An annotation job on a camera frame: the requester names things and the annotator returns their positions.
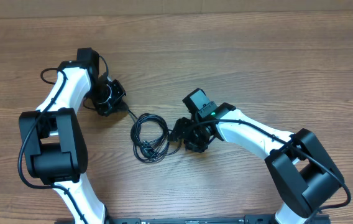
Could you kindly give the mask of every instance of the wooden table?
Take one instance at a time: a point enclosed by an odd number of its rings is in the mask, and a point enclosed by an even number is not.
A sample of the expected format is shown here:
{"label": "wooden table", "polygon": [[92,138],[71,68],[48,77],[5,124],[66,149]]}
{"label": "wooden table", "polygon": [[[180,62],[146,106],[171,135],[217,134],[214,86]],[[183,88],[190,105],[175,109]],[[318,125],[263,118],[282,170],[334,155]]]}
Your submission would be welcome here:
{"label": "wooden table", "polygon": [[[313,131],[353,197],[353,12],[0,20],[0,223],[71,217],[54,191],[20,181],[18,117],[52,87],[40,71],[75,59],[80,47],[107,59],[135,114],[158,114],[171,128],[189,115],[181,100],[200,87],[271,127]],[[181,150],[145,165],[132,153],[125,113],[82,108],[78,120],[89,179],[113,217],[238,217],[281,205],[265,163],[239,146],[214,141],[205,153]],[[158,132],[146,126],[144,134]],[[327,204],[345,198],[340,190]],[[353,223],[353,199],[326,213]]]}

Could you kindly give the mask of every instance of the black motor joint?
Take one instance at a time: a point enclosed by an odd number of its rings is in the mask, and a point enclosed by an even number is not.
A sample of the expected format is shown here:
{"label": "black motor joint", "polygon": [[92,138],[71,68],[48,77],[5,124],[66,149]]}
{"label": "black motor joint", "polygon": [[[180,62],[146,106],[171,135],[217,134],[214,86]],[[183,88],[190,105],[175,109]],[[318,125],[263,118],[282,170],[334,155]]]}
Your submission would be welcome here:
{"label": "black motor joint", "polygon": [[170,135],[170,141],[183,139],[185,149],[194,152],[204,152],[214,138],[223,141],[217,131],[216,123],[200,124],[222,118],[227,112],[235,110],[235,106],[223,103],[217,106],[210,101],[202,89],[197,88],[185,97],[182,102],[186,105],[191,118],[180,118],[176,121]]}
{"label": "black motor joint", "polygon": [[86,97],[92,100],[99,115],[109,116],[111,113],[128,109],[128,106],[122,100],[122,97],[126,96],[126,91],[119,81],[109,78],[108,65],[104,59],[106,72],[99,76],[100,58],[103,59],[92,48],[78,49],[77,59],[75,61],[62,62],[59,69],[63,70],[68,67],[87,69],[92,88]]}

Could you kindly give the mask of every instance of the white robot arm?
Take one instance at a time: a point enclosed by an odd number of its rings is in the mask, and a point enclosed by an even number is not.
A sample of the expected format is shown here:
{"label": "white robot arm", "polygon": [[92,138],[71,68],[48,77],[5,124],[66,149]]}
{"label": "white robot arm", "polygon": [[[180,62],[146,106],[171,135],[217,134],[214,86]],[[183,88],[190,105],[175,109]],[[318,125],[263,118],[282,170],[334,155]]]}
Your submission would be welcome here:
{"label": "white robot arm", "polygon": [[[337,206],[349,203],[351,196],[342,174],[312,132],[302,129],[293,134],[270,128],[230,104],[216,106],[199,88],[183,102],[191,119],[179,119],[170,139],[184,139],[186,149],[204,152],[218,138],[238,144],[263,159],[284,201],[274,222],[304,223],[324,209],[320,206],[340,187],[346,190],[348,199]],[[309,159],[309,164],[298,171],[295,164],[305,159]]]}
{"label": "white robot arm", "polygon": [[[77,60],[49,69],[58,71],[58,79],[47,99],[19,118],[22,140],[28,138],[22,148],[29,174],[61,196],[76,224],[103,224],[107,213],[86,175],[88,153],[76,119],[78,109],[84,97],[91,98],[103,116],[125,106],[121,98],[126,93],[117,80],[110,80],[107,65],[106,73],[98,77],[100,57],[92,49],[78,49]],[[42,144],[40,139],[49,136],[59,136],[60,142]]]}
{"label": "white robot arm", "polygon": [[[279,131],[268,127],[247,117],[241,110],[237,109],[228,112],[221,119],[236,119],[249,122],[270,134],[274,134],[276,137],[286,142],[291,139],[290,136],[293,134],[288,131]],[[274,141],[272,138],[265,136],[263,133],[250,126],[241,125],[238,123],[220,122],[216,127],[223,140],[236,143],[261,159],[268,157],[270,155],[270,151],[283,147],[282,143]],[[299,159],[295,159],[293,164],[296,164],[298,161]],[[286,205],[286,203],[283,203],[282,207],[275,214],[275,220],[282,224],[303,224],[306,221],[306,218],[300,217],[293,212]]]}

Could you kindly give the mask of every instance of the wire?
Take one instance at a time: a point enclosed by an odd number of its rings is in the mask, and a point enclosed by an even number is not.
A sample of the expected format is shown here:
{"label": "wire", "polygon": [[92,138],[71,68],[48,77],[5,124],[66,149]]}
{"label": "wire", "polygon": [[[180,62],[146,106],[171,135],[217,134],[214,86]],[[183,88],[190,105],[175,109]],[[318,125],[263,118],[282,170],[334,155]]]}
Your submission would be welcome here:
{"label": "wire", "polygon": [[86,97],[86,98],[84,99],[84,101],[83,101],[83,106],[84,106],[85,108],[89,109],[89,110],[96,111],[95,108],[92,108],[92,107],[89,107],[89,106],[86,106],[86,105],[85,105],[85,101],[87,101],[87,100],[88,100],[88,97]]}
{"label": "wire", "polygon": [[103,63],[104,63],[104,66],[106,67],[106,74],[105,74],[105,77],[108,78],[109,77],[109,67],[108,67],[108,64],[106,63],[106,60],[102,57],[102,55],[99,56]]}
{"label": "wire", "polygon": [[310,162],[312,162],[313,164],[317,165],[320,169],[324,170],[325,172],[327,172],[331,177],[333,177],[336,181],[338,181],[339,185],[345,190],[346,193],[346,201],[339,203],[339,204],[335,204],[335,205],[325,205],[322,206],[320,208],[318,208],[317,210],[315,210],[311,216],[307,219],[310,220],[312,217],[314,217],[318,212],[321,212],[324,209],[329,209],[329,208],[341,208],[341,207],[345,207],[346,205],[348,205],[351,200],[352,200],[352,195],[351,195],[351,191],[348,189],[347,185],[340,179],[338,178],[333,172],[331,172],[331,170],[329,170],[327,167],[323,166],[320,162],[318,162],[316,159],[313,159],[311,156],[307,155],[305,152],[299,150],[297,147],[289,144],[288,142],[276,137],[274,134],[270,134],[268,132],[266,132],[265,130],[263,130],[262,128],[246,122],[246,121],[242,121],[242,120],[235,120],[235,119],[216,119],[216,120],[211,120],[211,121],[203,121],[200,123],[196,123],[196,124],[192,124],[190,127],[188,127],[188,131],[192,131],[193,128],[197,127],[197,126],[201,126],[204,124],[210,124],[210,123],[219,123],[219,122],[225,122],[225,123],[238,123],[238,124],[244,124],[244,125],[248,125],[251,128],[256,129],[257,131],[261,132],[262,134],[272,138],[275,141],[278,141],[284,145],[286,145],[287,147],[293,149],[295,152],[299,153],[301,156],[307,158]]}
{"label": "wire", "polygon": [[[144,113],[139,116],[139,118],[131,111],[127,110],[131,119],[134,122],[131,128],[131,140],[134,143],[132,150],[135,157],[143,163],[156,163],[162,161],[165,156],[171,156],[177,153],[182,145],[182,140],[179,141],[178,147],[171,153],[168,153],[168,148],[170,146],[170,141],[168,141],[168,136],[170,135],[167,123],[165,120],[154,114]],[[151,141],[143,141],[140,139],[140,131],[142,129],[142,124],[148,121],[157,123],[162,129],[162,135],[157,139]]]}
{"label": "wire", "polygon": [[47,81],[46,79],[44,79],[44,73],[47,71],[58,71],[58,68],[46,68],[46,69],[42,70],[42,72],[40,74],[41,80],[43,80],[45,83],[54,85],[55,84],[54,82],[50,82],[50,81]]}
{"label": "wire", "polygon": [[[44,78],[43,78],[43,74],[47,71],[50,71],[50,70],[54,70],[54,68],[46,68],[44,69],[41,74],[40,74],[40,77],[41,79],[48,83],[48,84],[53,84],[52,82],[48,82],[46,81]],[[73,198],[73,196],[71,195],[70,191],[68,189],[66,189],[65,187],[62,187],[62,186],[59,186],[59,185],[55,185],[55,184],[52,184],[52,185],[34,185],[34,184],[31,184],[23,175],[23,170],[22,170],[22,158],[23,158],[23,153],[26,149],[26,145],[27,145],[27,142],[29,141],[34,129],[37,127],[37,124],[38,122],[41,120],[41,118],[46,114],[46,112],[52,107],[52,105],[55,104],[57,98],[59,97],[60,93],[62,92],[63,88],[65,87],[65,84],[66,84],[66,81],[67,81],[67,77],[66,77],[66,74],[64,71],[62,70],[58,70],[57,68],[55,68],[55,70],[57,72],[60,72],[62,73],[63,75],[63,81],[62,81],[62,84],[59,88],[59,90],[57,91],[57,93],[55,94],[55,96],[51,99],[51,102],[44,108],[44,110],[41,111],[41,113],[39,114],[39,116],[35,119],[33,125],[30,127],[29,129],[29,132],[27,133],[27,136],[25,137],[23,143],[22,143],[22,146],[21,146],[21,150],[19,151],[19,157],[18,157],[18,160],[17,160],[17,171],[18,171],[18,174],[19,174],[19,177],[21,178],[22,182],[30,187],[30,188],[33,188],[33,189],[60,189],[60,190],[63,190],[64,193],[66,195],[68,195],[71,203],[73,204],[75,210],[77,211],[77,214],[80,216],[80,220],[82,220],[85,224],[88,224],[86,218],[84,217],[84,215],[82,214],[82,212],[80,211],[80,209],[78,208],[77,206],[77,203],[75,201],[75,199]]]}

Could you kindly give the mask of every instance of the wood grain surface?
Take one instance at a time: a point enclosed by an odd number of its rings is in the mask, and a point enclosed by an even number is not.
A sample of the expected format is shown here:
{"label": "wood grain surface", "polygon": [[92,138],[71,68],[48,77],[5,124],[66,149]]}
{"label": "wood grain surface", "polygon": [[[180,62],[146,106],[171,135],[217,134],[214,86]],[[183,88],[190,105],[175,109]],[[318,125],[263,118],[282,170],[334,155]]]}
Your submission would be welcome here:
{"label": "wood grain surface", "polygon": [[0,19],[353,10],[353,0],[0,0]]}
{"label": "wood grain surface", "polygon": [[[181,100],[200,87],[271,127],[313,131],[353,198],[353,11],[0,20],[0,223],[71,218],[54,191],[20,181],[18,117],[51,89],[40,71],[80,47],[106,58],[135,114],[158,114],[171,128],[189,115]],[[181,150],[145,165],[132,153],[128,115],[82,108],[78,120],[88,177],[113,217],[238,217],[281,205],[265,163],[239,146],[214,141],[203,154]],[[327,204],[345,198],[340,190]],[[353,223],[353,199],[326,213]]]}

